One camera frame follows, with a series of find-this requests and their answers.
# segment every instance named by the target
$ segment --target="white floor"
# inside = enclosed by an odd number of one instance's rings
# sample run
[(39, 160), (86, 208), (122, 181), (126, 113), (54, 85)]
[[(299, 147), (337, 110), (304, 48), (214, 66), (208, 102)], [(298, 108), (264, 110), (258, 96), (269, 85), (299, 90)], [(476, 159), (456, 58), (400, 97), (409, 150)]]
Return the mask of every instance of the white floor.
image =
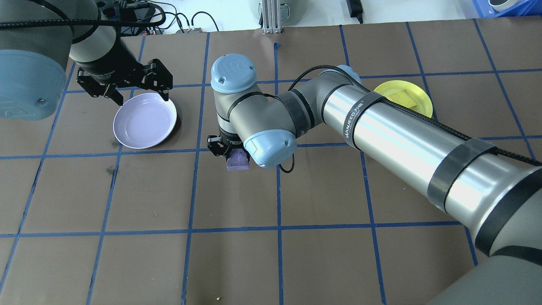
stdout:
[[(259, 28), (258, 19), (251, 12), (259, 0), (161, 0), (175, 5), (179, 12), (191, 19), (198, 11), (207, 11), (216, 20), (221, 31), (247, 30)], [(350, 18), (346, 0), (297, 0), (308, 7), (302, 18), (289, 27), (332, 26), (358, 23)], [(365, 23), (452, 20), (476, 18), (478, 14), (473, 0), (362, 0)], [(163, 5), (166, 11), (172, 11), (169, 5)], [(204, 31), (215, 31), (211, 19), (203, 14), (194, 19), (194, 25)], [(178, 26), (171, 27), (166, 33), (175, 33)]]

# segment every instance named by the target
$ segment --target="light blue joint cap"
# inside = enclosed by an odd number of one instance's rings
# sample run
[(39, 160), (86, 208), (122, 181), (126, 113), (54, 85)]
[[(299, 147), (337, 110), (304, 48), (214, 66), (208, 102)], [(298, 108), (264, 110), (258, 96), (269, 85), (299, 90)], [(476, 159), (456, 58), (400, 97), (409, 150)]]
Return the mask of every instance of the light blue joint cap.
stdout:
[(298, 147), (293, 133), (282, 129), (260, 131), (244, 140), (243, 145), (254, 162), (264, 168), (276, 167)]
[(55, 112), (65, 85), (66, 72), (51, 58), (0, 50), (0, 118), (47, 118)]
[(241, 54), (219, 57), (211, 68), (211, 87), (221, 93), (243, 92), (256, 83), (256, 67)]
[[(338, 65), (337, 68), (341, 68), (344, 70), (344, 72), (346, 72), (348, 75), (350, 75), (353, 79), (355, 79), (356, 81), (358, 81), (358, 83), (362, 83), (362, 79), (359, 78), (359, 75), (358, 73), (354, 72), (354, 69), (352, 69), (350, 66), (347, 66), (347, 65)], [(336, 71), (336, 70), (333, 70), (333, 69), (327, 69), (323, 72), (328, 72), (328, 71), (331, 71), (331, 72), (335, 72), (335, 73), (339, 73), (339, 71)]]

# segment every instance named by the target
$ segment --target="sponge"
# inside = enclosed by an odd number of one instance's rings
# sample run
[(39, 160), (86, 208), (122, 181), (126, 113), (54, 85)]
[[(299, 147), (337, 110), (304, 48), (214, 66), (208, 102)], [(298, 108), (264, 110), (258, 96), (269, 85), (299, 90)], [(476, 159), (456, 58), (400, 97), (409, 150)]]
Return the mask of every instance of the sponge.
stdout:
[(407, 90), (402, 90), (397, 93), (387, 96), (388, 100), (404, 106), (406, 108), (412, 109), (417, 106), (414, 99), (408, 94)]

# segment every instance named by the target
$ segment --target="electrical cable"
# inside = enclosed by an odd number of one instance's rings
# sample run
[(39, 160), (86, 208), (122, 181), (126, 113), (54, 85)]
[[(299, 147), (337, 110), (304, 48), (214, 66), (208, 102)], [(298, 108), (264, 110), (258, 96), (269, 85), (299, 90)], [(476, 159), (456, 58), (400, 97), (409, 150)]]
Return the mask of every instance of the electrical cable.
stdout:
[(289, 170), (285, 170), (284, 167), (282, 167), (282, 164), (279, 164), (279, 167), (280, 167), (280, 170), (282, 170), (282, 172), (285, 174), (289, 174), (293, 172), (294, 167), (295, 167), (295, 154), (292, 154), (292, 167), (290, 167)]
[[(269, 93), (264, 93), (263, 96), (268, 97), (268, 98), (276, 98), (276, 96), (274, 96), (272, 94), (269, 94)], [(294, 157), (294, 155), (295, 154), (292, 154), (292, 167), (289, 170), (285, 170), (284, 167), (282, 167), (282, 164), (279, 164), (279, 168), (280, 168), (280, 170), (282, 170), (283, 173), (289, 174), (294, 170), (294, 166), (295, 166), (295, 157)]]
[(190, 22), (188, 21), (188, 17), (186, 15), (184, 15), (183, 13), (181, 12), (178, 12), (177, 15), (182, 15), (185, 19), (186, 19), (186, 26), (189, 27), (190, 26)]
[(173, 7), (173, 9), (175, 10), (174, 16), (175, 16), (175, 20), (177, 21), (177, 25), (179, 25), (179, 29), (181, 29), (181, 30), (183, 29), (183, 26), (182, 26), (181, 23), (180, 23), (179, 17), (177, 17), (177, 14), (179, 14), (179, 13), (177, 12), (177, 7), (176, 7), (175, 5), (173, 5), (173, 4), (171, 4), (171, 3), (160, 2), (160, 1), (154, 1), (154, 0), (145, 0), (145, 1), (146, 1), (146, 2), (155, 3), (155, 4), (166, 4), (166, 5), (169, 5), (169, 6)]
[[(177, 21), (177, 24), (179, 25), (180, 31), (184, 33), (182, 22), (180, 21), (180, 19), (179, 19), (179, 17), (178, 17), (179, 14), (181, 14), (181, 15), (183, 15), (183, 16), (184, 16), (184, 14), (181, 13), (181, 12), (179, 12), (179, 13), (177, 13), (177, 14), (174, 14), (174, 13), (168, 12), (168, 11), (165, 12), (165, 14), (166, 14), (166, 15), (174, 15), (174, 16), (175, 16), (175, 19), (172, 20), (172, 21), (170, 22), (170, 24), (169, 24), (167, 27), (165, 27), (165, 28), (160, 28), (160, 27), (159, 27), (158, 29), (160, 29), (160, 30), (167, 30), (167, 29), (171, 28), (171, 26), (173, 25), (173, 22)], [(160, 15), (161, 15), (161, 14), (156, 14), (156, 15), (153, 15), (153, 16), (149, 16), (149, 17), (146, 17), (146, 18), (141, 19), (141, 20), (138, 21), (138, 22), (141, 22), (141, 21), (147, 20), (147, 19), (152, 19), (152, 18), (154, 18), (154, 17), (156, 17), (156, 16), (160, 16)]]
[[(330, 65), (320, 65), (320, 66), (314, 66), (310, 69), (308, 69), (307, 71), (303, 72), (298, 78), (296, 78), (294, 80), (294, 82), (292, 83), (292, 85), (290, 86), (290, 88), (288, 88), (288, 91), (292, 90), (294, 88), (294, 86), (299, 83), (299, 81), (305, 76), (307, 75), (308, 73), (314, 71), (314, 70), (318, 70), (318, 69), (332, 69), (332, 70), (335, 70), (339, 73), (341, 73), (346, 79), (348, 79), (348, 81), (350, 81), (354, 86), (358, 87), (361, 91), (363, 91), (364, 93), (369, 93), (370, 91), (365, 88), (363, 85), (361, 85), (358, 81), (356, 81), (355, 79), (353, 79), (348, 73), (346, 73), (344, 70), (342, 70), (341, 68), (338, 68), (336, 66), (330, 66)], [(468, 141), (471, 139), (471, 137), (465, 135), (465, 134), (462, 134), (461, 132), (449, 127), (449, 126), (446, 126), (438, 121), (435, 121), (433, 120), (432, 118), (428, 118), (426, 116), (424, 116), (423, 114), (421, 113), (418, 113), (414, 110), (411, 110), (411, 109), (408, 109), (402, 105), (399, 105), (399, 104), (396, 104), (386, 98), (384, 98), (382, 100), (382, 103), (384, 104), (387, 104), (389, 106), (392, 106), (394, 108), (397, 108), (403, 112), (406, 112), (412, 116), (415, 116), (416, 118), (419, 118), (453, 136), (456, 136), (458, 137), (459, 139), (462, 139), (464, 141)], [(503, 149), (500, 149), (500, 148), (497, 148), (495, 150), (495, 153), (498, 154), (498, 155), (502, 155), (502, 156), (505, 156), (505, 157), (509, 157), (509, 158), (512, 158), (512, 159), (515, 159), (515, 160), (518, 160), (518, 161), (521, 161), (521, 162), (524, 162), (524, 163), (528, 163), (530, 165), (533, 165), (533, 166), (542, 166), (542, 162), (539, 162), (539, 161), (536, 161), (536, 160), (533, 160), (531, 158), (528, 158), (528, 157), (525, 157), (525, 156), (522, 156), (522, 155), (518, 155), (518, 154), (515, 154), (513, 152), (510, 152), (510, 151), (507, 151), (507, 150), (503, 150)]]
[(191, 20), (191, 21), (192, 21), (192, 22), (191, 22), (192, 26), (194, 26), (194, 17), (196, 17), (196, 15), (198, 15), (198, 14), (206, 14), (207, 16), (211, 17), (212, 22), (215, 24), (216, 31), (220, 31), (220, 30), (218, 29), (218, 26), (216, 25), (215, 19), (211, 16), (211, 14), (209, 14), (209, 13), (206, 12), (206, 11), (199, 11), (199, 12), (195, 13), (195, 14), (192, 16), (192, 20)]
[(162, 15), (162, 19), (149, 23), (91, 19), (11, 21), (0, 23), (0, 30), (63, 26), (156, 27), (162, 25), (166, 21), (166, 14), (164, 10), (159, 5), (153, 3), (148, 3), (148, 5), (158, 9), (158, 11), (160, 11), (160, 14)]

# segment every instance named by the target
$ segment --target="yellow plate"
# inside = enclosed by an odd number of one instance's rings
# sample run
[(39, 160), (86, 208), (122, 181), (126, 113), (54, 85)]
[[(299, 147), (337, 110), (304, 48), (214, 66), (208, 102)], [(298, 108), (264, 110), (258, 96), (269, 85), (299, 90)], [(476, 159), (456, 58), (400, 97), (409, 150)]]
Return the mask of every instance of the yellow plate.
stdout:
[(416, 106), (411, 108), (412, 110), (429, 118), (433, 116), (433, 104), (431, 99), (423, 89), (411, 82), (404, 80), (390, 80), (376, 87), (375, 92), (378, 92), (385, 97), (389, 97), (404, 90), (406, 90), (408, 95), (416, 103)]

